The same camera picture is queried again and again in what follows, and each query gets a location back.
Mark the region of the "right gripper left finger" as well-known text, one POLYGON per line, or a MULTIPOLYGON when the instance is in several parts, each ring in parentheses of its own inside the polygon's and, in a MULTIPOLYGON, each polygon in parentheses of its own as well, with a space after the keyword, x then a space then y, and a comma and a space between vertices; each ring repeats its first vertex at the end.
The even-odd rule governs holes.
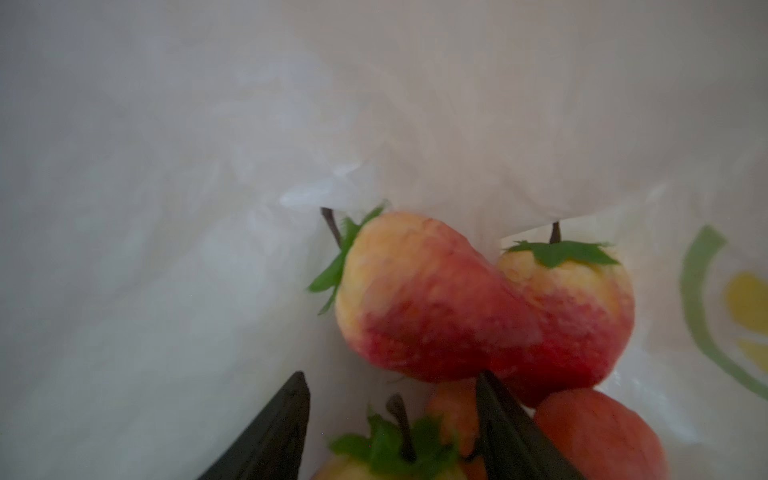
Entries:
POLYGON ((296 480, 302 462, 311 395, 294 372, 200 480, 296 480))

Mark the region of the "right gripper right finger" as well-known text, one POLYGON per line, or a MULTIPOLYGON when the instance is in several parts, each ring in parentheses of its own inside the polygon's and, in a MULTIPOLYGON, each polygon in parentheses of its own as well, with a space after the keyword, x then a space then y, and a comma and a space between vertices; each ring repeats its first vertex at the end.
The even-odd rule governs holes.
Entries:
POLYGON ((492 372, 476 380, 479 450, 489 479, 582 479, 492 372))

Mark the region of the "large red fake strawberry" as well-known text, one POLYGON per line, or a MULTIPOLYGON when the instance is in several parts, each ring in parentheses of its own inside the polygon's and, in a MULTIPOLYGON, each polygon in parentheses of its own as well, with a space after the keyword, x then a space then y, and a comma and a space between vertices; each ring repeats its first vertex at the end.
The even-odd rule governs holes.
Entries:
POLYGON ((362 359, 425 382, 511 373, 544 340, 540 314, 461 233, 383 205, 343 220, 307 289, 330 294, 321 310, 362 359))

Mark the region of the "white plastic bag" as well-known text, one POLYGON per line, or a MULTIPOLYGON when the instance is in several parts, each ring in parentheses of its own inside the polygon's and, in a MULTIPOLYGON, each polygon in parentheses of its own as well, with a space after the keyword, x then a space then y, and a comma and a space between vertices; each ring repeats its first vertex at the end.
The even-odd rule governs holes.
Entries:
POLYGON ((1 475, 193 479, 295 371, 301 465, 426 384, 310 282, 320 210, 440 219, 494 258, 617 250, 636 328, 605 393, 674 479, 767 475, 763 1, 5 1, 1 475))

